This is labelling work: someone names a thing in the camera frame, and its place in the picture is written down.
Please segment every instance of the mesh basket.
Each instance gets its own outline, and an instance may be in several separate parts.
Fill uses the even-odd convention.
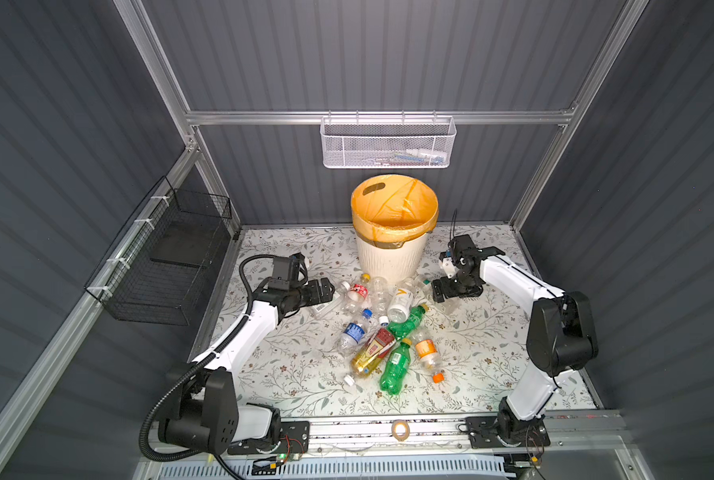
[[[199,323],[231,241],[230,212],[227,197],[171,190],[115,259],[104,284],[86,290],[117,320]],[[175,249],[168,244],[173,238]],[[190,246],[182,249],[188,255],[179,252],[183,245]]]
[[[455,140],[453,118],[427,123],[333,123],[319,128],[327,168],[446,168]]]

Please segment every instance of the white trash can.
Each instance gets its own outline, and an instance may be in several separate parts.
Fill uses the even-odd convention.
[[[439,205],[426,184],[404,175],[368,178],[352,192],[360,268],[396,284],[415,276]]]

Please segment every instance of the black wire basket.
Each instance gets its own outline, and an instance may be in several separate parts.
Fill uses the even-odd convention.
[[[187,326],[199,323],[229,248],[228,197],[171,189],[140,223],[102,284],[88,293],[117,320]]]

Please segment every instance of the floral tablecloth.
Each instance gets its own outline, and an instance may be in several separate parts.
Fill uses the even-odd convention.
[[[447,227],[439,226],[430,235],[419,272],[430,278],[441,276],[436,259],[447,248],[448,234]],[[471,235],[478,246],[495,245],[525,265],[509,226],[457,226],[456,234]],[[255,254],[288,256],[299,251],[312,261],[310,278],[327,275],[335,283],[360,272],[351,228],[247,230],[237,264]],[[250,285],[255,287],[270,271],[268,260],[249,263]],[[245,289],[235,270],[214,339],[237,318],[245,302]],[[432,308],[425,317],[424,324],[445,359],[445,381],[434,384],[421,365],[412,362],[402,393],[389,396],[378,387],[381,366],[354,386],[342,382],[348,366],[335,353],[334,343],[348,319],[333,312],[317,320],[305,308],[283,321],[237,374],[238,399],[275,405],[287,417],[484,412],[496,409],[501,397],[514,389],[529,361],[527,315],[504,293],[486,285],[482,296],[466,299],[450,316]],[[548,408],[595,406],[576,373],[568,387],[552,396]]]

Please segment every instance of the metal wall panel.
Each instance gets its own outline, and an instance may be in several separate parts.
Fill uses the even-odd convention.
[[[522,234],[656,476],[714,478],[714,2],[650,2],[584,122]]]
[[[551,110],[622,1],[144,5],[193,110]]]
[[[0,2],[0,410],[182,149],[112,2]],[[121,452],[138,424],[141,399],[131,397],[151,400],[160,388],[163,367],[151,362],[176,358],[188,341],[167,328],[99,323],[1,478],[40,476],[70,458],[100,469],[93,458]],[[127,430],[109,419],[117,414]],[[88,430],[94,419],[108,428]]]
[[[357,170],[323,166],[317,127],[204,126],[213,160],[244,224],[352,221],[352,190],[384,173],[419,178],[438,195],[440,219],[508,220],[557,127],[458,127],[452,165],[444,169]]]

